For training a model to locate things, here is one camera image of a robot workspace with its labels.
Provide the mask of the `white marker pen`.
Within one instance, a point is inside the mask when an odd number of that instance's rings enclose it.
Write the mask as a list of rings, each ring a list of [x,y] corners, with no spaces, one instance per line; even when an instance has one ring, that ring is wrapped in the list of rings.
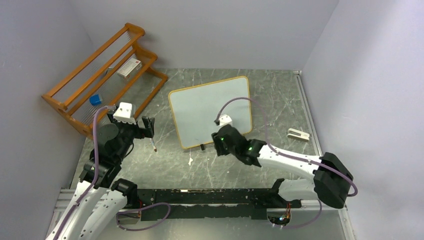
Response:
[[[153,139],[153,138],[151,138],[151,139],[150,139],[150,143],[151,143],[151,146],[152,146],[153,150],[154,150],[154,149],[157,149],[157,147],[156,147],[156,145],[155,145],[155,141],[154,141],[154,139]]]

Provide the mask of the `yellow framed whiteboard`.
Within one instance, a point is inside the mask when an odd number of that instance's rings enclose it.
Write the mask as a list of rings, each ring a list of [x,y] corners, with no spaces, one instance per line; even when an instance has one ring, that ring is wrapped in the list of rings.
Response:
[[[228,115],[242,134],[253,129],[249,79],[242,75],[173,90],[168,95],[182,149],[212,143],[217,117]]]

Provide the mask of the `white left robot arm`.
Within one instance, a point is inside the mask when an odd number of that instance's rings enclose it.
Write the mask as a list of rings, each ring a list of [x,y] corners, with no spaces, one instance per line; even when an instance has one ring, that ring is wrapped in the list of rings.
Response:
[[[115,177],[134,140],[154,137],[155,118],[142,117],[140,127],[131,110],[106,109],[110,123],[98,127],[99,112],[94,114],[90,159],[48,240],[94,240],[121,209],[139,203],[137,185]]]

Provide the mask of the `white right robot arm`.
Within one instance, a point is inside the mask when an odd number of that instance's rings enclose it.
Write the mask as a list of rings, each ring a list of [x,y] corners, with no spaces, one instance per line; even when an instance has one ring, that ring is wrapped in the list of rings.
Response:
[[[269,197],[275,207],[294,200],[320,200],[342,209],[351,196],[353,175],[333,153],[320,156],[284,150],[263,140],[246,139],[231,125],[222,126],[211,138],[218,156],[233,155],[248,166],[282,169],[300,177],[277,184]]]

